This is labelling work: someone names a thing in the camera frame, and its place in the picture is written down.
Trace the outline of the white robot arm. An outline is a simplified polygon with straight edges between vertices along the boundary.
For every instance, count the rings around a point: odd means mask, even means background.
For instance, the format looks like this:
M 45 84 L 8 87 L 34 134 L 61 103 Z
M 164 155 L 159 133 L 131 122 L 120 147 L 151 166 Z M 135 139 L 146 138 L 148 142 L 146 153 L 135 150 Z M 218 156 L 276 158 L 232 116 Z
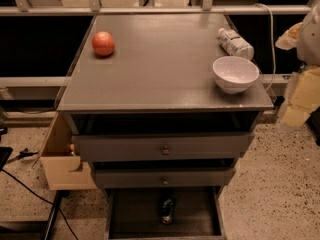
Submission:
M 302 73 L 289 79 L 279 122 L 282 128 L 301 127 L 320 107 L 320 3 L 317 2 L 302 22 L 289 28 L 275 43 L 277 48 L 295 48 L 306 64 Z

